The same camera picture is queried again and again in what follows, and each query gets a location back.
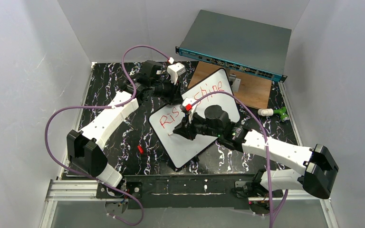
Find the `white whiteboard black frame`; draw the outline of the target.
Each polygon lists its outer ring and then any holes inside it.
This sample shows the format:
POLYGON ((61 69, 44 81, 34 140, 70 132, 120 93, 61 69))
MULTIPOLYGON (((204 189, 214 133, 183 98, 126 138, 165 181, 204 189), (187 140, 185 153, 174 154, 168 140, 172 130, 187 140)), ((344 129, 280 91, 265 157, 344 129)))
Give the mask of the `white whiteboard black frame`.
MULTIPOLYGON (((226 71, 223 68, 219 68, 188 91, 182 93, 182 98, 196 101, 213 91, 225 91, 233 94, 226 71)), ((231 121, 238 122, 240 114, 236 102, 234 98, 224 94, 209 95, 202 99, 196 106, 196 113, 204 117, 206 107, 215 104, 221 106, 222 110, 228 113, 231 121)), ((192 141, 177 134, 169 135, 168 133, 172 132, 183 117, 184 113, 181 112, 179 104, 164 105, 149 117, 149 123, 154 133, 176 168, 182 167, 216 140, 216 137, 205 135, 197 135, 192 141)))

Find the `red marker cap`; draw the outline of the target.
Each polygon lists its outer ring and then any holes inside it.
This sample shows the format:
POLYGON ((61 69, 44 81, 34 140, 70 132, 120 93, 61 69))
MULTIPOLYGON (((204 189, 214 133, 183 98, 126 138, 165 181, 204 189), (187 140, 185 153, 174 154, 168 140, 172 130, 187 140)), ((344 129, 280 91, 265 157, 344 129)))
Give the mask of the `red marker cap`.
POLYGON ((137 148, 138 148, 140 154, 144 154, 144 150, 140 145, 138 145, 137 148))

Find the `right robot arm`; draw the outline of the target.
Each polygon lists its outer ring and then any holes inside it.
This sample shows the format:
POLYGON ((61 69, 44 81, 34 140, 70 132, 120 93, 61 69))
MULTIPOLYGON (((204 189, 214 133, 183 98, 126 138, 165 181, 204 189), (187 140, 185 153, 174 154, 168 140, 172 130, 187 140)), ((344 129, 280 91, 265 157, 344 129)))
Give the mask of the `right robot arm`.
POLYGON ((304 190, 316 198, 330 198, 339 167, 326 146, 317 144, 310 148, 264 137, 256 130, 231 121, 219 105, 207 107, 204 115, 186 111, 173 133, 189 140, 197 135, 214 136, 228 149, 269 157, 288 167, 275 171, 260 169, 248 187, 253 194, 304 190))

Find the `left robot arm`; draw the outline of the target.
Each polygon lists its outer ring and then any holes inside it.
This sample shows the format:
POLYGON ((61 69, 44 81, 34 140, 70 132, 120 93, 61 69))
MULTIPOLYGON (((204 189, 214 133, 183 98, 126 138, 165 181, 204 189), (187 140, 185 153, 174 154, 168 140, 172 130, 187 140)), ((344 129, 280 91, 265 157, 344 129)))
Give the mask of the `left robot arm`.
POLYGON ((182 63, 171 64, 164 70, 159 62, 145 61, 132 81, 116 93, 109 109, 103 110, 80 131, 68 133, 69 162, 99 181, 117 187, 123 177, 103 153, 106 142, 119 125, 150 98, 158 97, 167 105, 181 104, 183 98, 178 78, 185 73, 182 63))

